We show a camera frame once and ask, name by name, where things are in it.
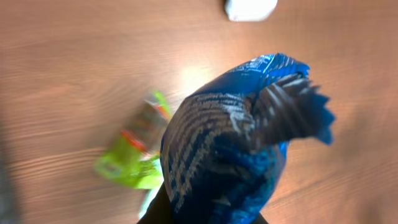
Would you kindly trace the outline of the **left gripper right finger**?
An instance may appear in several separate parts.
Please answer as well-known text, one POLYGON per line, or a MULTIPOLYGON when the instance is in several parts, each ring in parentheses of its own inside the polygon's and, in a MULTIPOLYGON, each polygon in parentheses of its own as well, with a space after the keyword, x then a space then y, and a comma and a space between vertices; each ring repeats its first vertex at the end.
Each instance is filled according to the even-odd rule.
POLYGON ((269 224, 266 219, 259 213, 258 216, 252 221, 252 224, 269 224))

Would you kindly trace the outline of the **blue snack packet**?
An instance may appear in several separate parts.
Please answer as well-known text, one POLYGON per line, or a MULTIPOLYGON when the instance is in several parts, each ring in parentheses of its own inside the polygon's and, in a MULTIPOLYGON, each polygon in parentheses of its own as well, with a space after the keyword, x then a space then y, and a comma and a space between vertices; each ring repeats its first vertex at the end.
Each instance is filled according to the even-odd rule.
POLYGON ((186 97, 162 137, 175 223, 252 223, 274 193, 293 139, 330 144, 328 98, 309 67, 261 55, 186 97))

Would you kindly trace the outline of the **green snack packet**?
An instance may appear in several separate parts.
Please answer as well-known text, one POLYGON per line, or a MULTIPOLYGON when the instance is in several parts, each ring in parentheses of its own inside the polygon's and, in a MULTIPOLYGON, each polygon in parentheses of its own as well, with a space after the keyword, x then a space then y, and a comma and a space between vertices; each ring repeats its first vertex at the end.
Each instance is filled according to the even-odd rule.
POLYGON ((159 188, 160 142, 171 116, 165 96, 153 91, 96 161, 99 175, 133 189, 159 188))

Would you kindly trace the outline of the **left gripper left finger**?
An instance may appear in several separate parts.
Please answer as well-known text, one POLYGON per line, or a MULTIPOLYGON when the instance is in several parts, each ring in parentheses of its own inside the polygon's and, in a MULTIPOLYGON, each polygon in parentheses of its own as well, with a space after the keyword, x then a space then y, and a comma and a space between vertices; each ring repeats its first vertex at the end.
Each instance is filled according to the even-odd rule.
POLYGON ((161 185, 146 214, 137 224, 174 224, 170 200, 164 184, 161 185))

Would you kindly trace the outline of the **teal white snack packet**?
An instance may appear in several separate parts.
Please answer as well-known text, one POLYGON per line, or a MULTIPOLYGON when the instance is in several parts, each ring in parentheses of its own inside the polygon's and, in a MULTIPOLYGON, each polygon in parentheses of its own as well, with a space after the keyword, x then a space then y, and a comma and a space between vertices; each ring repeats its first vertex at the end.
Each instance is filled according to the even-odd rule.
POLYGON ((155 196, 157 195, 161 185, 164 182, 164 178, 162 176, 162 168, 161 168, 161 164, 160 164, 160 159, 156 159, 154 161, 154 165, 155 165, 155 169, 160 173, 160 177, 158 178, 159 185, 154 187, 153 189, 149 189, 147 191, 146 196, 144 197, 144 200, 142 202, 142 205, 141 205, 141 208, 139 211, 140 219, 147 213, 149 206, 151 205, 153 199, 155 199, 155 196))

